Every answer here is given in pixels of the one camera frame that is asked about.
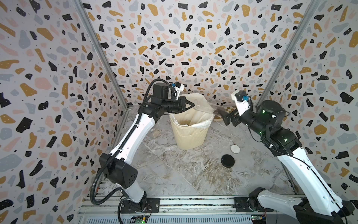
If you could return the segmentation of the black round jar lid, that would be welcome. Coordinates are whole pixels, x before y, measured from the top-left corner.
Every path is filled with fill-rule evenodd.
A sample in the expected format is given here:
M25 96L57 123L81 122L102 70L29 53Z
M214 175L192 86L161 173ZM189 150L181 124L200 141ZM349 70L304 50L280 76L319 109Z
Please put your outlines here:
M235 164L235 159L231 155L223 155L221 157L221 163L226 168L231 168Z

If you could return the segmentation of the white round jar lid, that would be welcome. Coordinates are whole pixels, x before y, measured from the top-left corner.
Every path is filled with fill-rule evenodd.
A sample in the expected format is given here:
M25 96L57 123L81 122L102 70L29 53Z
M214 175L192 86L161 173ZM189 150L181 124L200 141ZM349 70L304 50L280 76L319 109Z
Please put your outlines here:
M238 153L240 153L240 151L241 151L241 149L240 149L240 147L239 147L238 145L232 145L232 146L230 147L230 150L231 150L231 152L234 153L234 154L238 154Z

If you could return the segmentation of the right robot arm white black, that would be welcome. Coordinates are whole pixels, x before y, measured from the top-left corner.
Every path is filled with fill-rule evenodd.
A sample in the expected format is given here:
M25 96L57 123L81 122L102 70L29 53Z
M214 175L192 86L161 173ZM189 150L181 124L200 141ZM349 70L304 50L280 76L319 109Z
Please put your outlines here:
M249 100L239 101L231 113L220 111L226 125L245 125L294 177L304 197L288 197L258 187L249 194L253 210L273 209L295 218L301 224L346 224L355 210L324 181L296 135L281 126L286 110L272 100L264 101L256 112Z

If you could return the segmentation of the black lid brown jar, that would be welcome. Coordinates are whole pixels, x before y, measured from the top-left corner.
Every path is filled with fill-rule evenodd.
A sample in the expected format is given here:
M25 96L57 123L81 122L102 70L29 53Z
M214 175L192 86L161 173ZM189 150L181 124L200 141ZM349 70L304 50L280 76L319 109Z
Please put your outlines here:
M159 130L154 130L152 131L152 136L154 139L158 138L160 136L160 131Z

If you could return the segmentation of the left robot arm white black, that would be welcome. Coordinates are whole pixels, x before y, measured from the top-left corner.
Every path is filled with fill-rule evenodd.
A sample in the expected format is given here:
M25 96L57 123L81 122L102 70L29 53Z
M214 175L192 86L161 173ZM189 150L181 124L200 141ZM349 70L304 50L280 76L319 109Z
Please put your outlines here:
M170 84L162 79L150 83L130 129L109 154L103 153L99 158L101 168L90 190L90 199L94 205L104 203L120 191L130 203L143 210L146 205L146 192L139 186L138 171L131 164L143 139L162 116L183 113L195 106L180 94L184 87L179 82ZM104 199L97 201L94 191L102 175L116 184L117 188Z

